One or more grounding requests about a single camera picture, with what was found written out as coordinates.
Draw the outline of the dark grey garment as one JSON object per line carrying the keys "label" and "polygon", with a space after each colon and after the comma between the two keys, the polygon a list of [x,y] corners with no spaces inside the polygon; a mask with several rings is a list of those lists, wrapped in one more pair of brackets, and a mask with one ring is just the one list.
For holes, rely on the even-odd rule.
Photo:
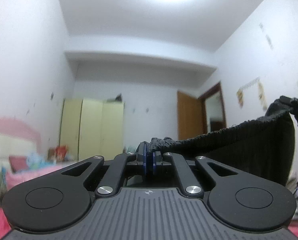
{"label": "dark grey garment", "polygon": [[152,138],[149,152],[205,156],[255,176],[286,185],[295,153],[291,108],[275,100],[255,120],[185,140]]}

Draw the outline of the yellow wardrobe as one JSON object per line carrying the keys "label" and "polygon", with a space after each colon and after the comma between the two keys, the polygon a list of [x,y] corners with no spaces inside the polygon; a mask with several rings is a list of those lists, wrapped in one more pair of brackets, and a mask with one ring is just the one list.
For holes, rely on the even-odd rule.
{"label": "yellow wardrobe", "polygon": [[124,149],[124,103],[65,99],[59,145],[77,161],[95,155],[114,159]]}

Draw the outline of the brown wooden door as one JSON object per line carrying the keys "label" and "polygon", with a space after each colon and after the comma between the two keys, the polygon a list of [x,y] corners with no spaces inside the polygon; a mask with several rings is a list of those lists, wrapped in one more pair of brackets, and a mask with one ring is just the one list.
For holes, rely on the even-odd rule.
{"label": "brown wooden door", "polygon": [[178,139],[185,140],[204,133],[201,100],[178,90]]}

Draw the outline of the pink bed headboard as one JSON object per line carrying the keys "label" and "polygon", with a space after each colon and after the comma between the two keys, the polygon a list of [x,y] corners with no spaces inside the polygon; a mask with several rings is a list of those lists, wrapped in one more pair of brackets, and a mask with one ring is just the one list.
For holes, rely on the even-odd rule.
{"label": "pink bed headboard", "polygon": [[0,171],[11,170],[10,156],[28,156],[41,152],[40,133],[15,118],[0,118]]}

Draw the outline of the pink floral bed sheet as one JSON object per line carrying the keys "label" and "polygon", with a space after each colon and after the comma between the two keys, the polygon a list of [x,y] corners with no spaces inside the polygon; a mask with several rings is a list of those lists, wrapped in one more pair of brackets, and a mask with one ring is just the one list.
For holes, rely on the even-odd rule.
{"label": "pink floral bed sheet", "polygon": [[11,227],[2,209],[2,199],[4,195],[16,185],[60,170],[69,165],[71,165],[71,163],[60,163],[43,168],[38,168],[36,170],[22,170],[17,171],[16,173],[10,171],[0,172],[0,239],[3,238],[11,230]]}

